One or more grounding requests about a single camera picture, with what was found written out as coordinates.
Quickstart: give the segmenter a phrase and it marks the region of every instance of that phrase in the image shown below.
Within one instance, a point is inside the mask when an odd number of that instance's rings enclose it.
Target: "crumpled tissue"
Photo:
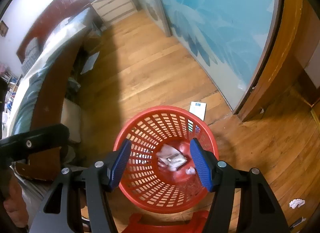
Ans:
[[[306,201],[304,201],[302,199],[294,199],[294,200],[290,201],[289,207],[295,209],[298,206],[298,208],[300,208],[305,203],[306,203]]]

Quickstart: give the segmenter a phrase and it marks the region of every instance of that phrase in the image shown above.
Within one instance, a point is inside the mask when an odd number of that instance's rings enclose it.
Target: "wooden door frame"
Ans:
[[[305,19],[311,6],[303,10],[304,2],[307,4],[307,0],[284,0],[280,27],[269,59],[243,107],[236,112],[242,121],[249,120],[266,108],[302,72],[304,67],[295,52],[307,35],[305,28],[309,22]]]

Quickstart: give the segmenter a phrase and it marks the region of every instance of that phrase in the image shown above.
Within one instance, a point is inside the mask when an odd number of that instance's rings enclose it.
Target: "wooden floorboard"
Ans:
[[[105,31],[96,51],[100,55],[94,68],[81,76],[78,94],[82,108],[79,155],[85,165],[111,151],[123,124],[142,110],[157,105],[188,110],[191,101],[201,101],[207,103],[204,121],[216,138],[220,159],[237,169],[258,167],[289,224],[310,217],[320,200],[319,129],[309,107],[292,91],[278,97],[260,119],[241,123],[188,51],[174,37],[165,37],[143,12]],[[185,223],[194,211],[210,208],[213,194],[192,209],[167,215],[134,206],[119,189],[108,198],[122,231],[129,216],[137,212],[148,223]],[[289,208],[295,198],[305,199],[306,204]],[[239,202],[237,190],[230,232],[236,229]]]

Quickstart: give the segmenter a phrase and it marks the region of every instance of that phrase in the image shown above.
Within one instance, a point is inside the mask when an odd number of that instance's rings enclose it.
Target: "bed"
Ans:
[[[20,83],[8,120],[7,136],[60,123],[73,63],[87,33],[101,21],[90,2],[54,0],[23,39],[17,51],[22,63],[32,39],[37,38],[39,46],[44,50]],[[72,28],[54,45],[50,42],[45,47],[52,31],[66,18],[69,18],[68,24],[72,22]],[[26,163],[15,164],[15,171],[28,179],[51,181],[60,169],[59,148],[32,154]]]

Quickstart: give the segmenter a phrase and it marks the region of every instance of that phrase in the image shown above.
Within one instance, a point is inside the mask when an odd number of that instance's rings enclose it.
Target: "white wall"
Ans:
[[[308,65],[304,69],[316,88],[320,87],[320,41]]]
[[[22,71],[16,51],[34,21],[52,1],[13,0],[2,17],[9,30],[6,37],[0,36],[0,62],[6,64],[17,77]]]

